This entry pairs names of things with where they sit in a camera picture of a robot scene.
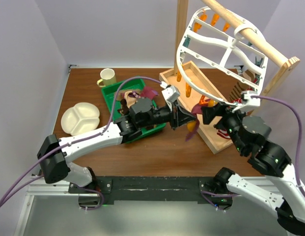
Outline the cream maroon purple sock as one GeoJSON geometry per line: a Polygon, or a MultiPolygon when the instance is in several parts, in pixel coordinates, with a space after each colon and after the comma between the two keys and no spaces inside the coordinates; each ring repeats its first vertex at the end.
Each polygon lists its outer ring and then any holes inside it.
{"type": "Polygon", "coordinates": [[[134,105],[139,98],[140,96],[135,91],[127,91],[124,93],[124,99],[128,108],[134,105]]]}

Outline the red white striped sock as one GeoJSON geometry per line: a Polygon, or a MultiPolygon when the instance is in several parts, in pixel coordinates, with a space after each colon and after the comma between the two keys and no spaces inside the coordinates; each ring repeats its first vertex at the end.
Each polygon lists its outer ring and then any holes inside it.
{"type": "Polygon", "coordinates": [[[230,135],[228,134],[228,132],[225,129],[218,129],[217,130],[217,135],[226,139],[226,140],[231,139],[230,135]]]}

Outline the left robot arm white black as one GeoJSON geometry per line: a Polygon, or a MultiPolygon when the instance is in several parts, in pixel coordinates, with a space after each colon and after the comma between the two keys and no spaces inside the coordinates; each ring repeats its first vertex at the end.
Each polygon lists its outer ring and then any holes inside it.
{"type": "Polygon", "coordinates": [[[47,184],[64,180],[91,193],[97,187],[94,173],[88,167],[75,164],[74,160],[101,148],[133,141],[148,126],[168,122],[172,129],[176,129],[195,119],[195,115],[177,101],[156,108],[150,99],[140,98],[127,115],[105,127],[61,139],[56,135],[48,136],[37,154],[44,180],[47,184]]]}

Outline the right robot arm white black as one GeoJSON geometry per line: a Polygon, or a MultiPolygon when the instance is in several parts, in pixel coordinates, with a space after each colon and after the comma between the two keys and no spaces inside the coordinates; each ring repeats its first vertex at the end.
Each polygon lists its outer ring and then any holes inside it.
{"type": "Polygon", "coordinates": [[[214,176],[212,186],[219,193],[232,192],[248,198],[277,217],[286,231],[305,236],[305,188],[296,178],[295,167],[284,148],[268,140],[271,128],[261,117],[248,116],[218,103],[201,107],[204,124],[215,117],[221,119],[214,125],[224,129],[241,156],[265,176],[280,192],[279,195],[248,183],[228,168],[221,168],[214,176]]]}

